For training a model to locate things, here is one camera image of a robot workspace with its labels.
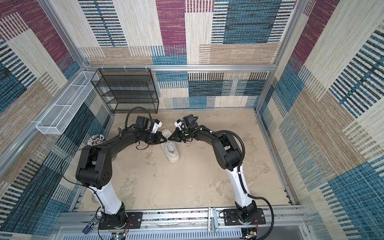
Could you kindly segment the white sneaker shoe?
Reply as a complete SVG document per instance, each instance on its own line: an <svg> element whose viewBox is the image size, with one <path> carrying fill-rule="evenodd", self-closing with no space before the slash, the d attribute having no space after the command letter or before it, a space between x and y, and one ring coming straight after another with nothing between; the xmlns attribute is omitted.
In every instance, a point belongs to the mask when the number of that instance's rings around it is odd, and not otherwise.
<svg viewBox="0 0 384 240"><path fill-rule="evenodd" d="M168 139L172 134L173 133L168 129L162 130L162 135L166 139ZM162 146L162 148L166 154L166 157L170 163L174 164L180 160L180 153L178 151L178 148L177 148L175 142L167 141L165 143L162 143L161 146Z"/></svg>

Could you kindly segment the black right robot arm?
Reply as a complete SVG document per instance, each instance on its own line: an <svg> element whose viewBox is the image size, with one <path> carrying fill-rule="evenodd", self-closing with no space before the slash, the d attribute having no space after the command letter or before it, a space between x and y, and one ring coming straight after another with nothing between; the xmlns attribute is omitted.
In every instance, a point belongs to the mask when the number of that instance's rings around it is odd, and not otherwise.
<svg viewBox="0 0 384 240"><path fill-rule="evenodd" d="M242 163L245 158L245 145L241 138L232 131L212 131L204 125L198 125L198 117L185 116L175 122L176 129L169 141L181 143L192 140L203 141L213 147L219 166L226 170L235 192L235 204L240 222L247 221L246 208L253 205L253 201L247 197L248 187L243 180Z"/></svg>

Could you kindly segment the white shoelace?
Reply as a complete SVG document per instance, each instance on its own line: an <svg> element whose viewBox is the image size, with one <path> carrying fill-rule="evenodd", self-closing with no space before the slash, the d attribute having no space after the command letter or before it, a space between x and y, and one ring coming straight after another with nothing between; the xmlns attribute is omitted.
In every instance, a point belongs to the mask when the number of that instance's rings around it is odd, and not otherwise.
<svg viewBox="0 0 384 240"><path fill-rule="evenodd" d="M174 142L167 141L166 143L162 144L162 147L165 151L168 151L170 153L175 153L178 149Z"/></svg>

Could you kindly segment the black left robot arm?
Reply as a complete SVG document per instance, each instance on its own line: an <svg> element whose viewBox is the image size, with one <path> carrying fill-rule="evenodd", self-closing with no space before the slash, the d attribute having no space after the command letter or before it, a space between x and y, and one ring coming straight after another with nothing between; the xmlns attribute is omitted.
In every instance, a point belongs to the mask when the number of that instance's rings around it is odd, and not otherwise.
<svg viewBox="0 0 384 240"><path fill-rule="evenodd" d="M108 227L121 229L128 221L125 205L111 184L112 157L138 142L148 145L165 143L167 139L159 131L161 126L158 119L139 116L133 125L119 129L118 135L110 140L82 149L76 179L96 196L101 206L102 220Z"/></svg>

